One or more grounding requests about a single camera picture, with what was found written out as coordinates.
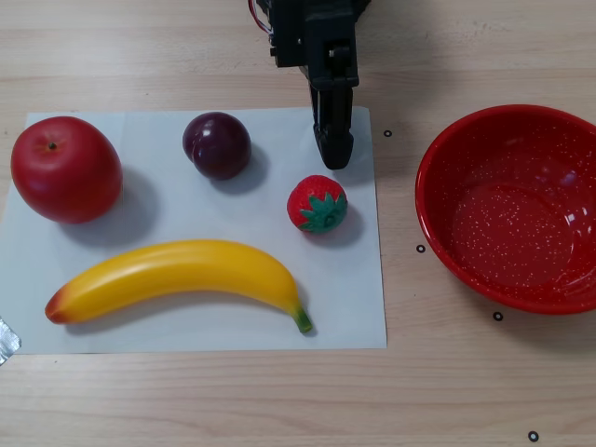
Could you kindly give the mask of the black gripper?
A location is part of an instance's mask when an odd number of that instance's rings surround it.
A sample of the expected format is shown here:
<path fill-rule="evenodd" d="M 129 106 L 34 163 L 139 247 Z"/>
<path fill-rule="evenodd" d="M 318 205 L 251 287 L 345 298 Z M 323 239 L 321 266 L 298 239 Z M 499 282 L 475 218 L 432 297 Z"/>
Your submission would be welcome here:
<path fill-rule="evenodd" d="M 359 84 L 355 26 L 360 15 L 360 1 L 268 3 L 271 56 L 279 68 L 301 68 L 312 85 L 313 131 L 328 169 L 344 169 L 353 150 L 352 88 Z"/>

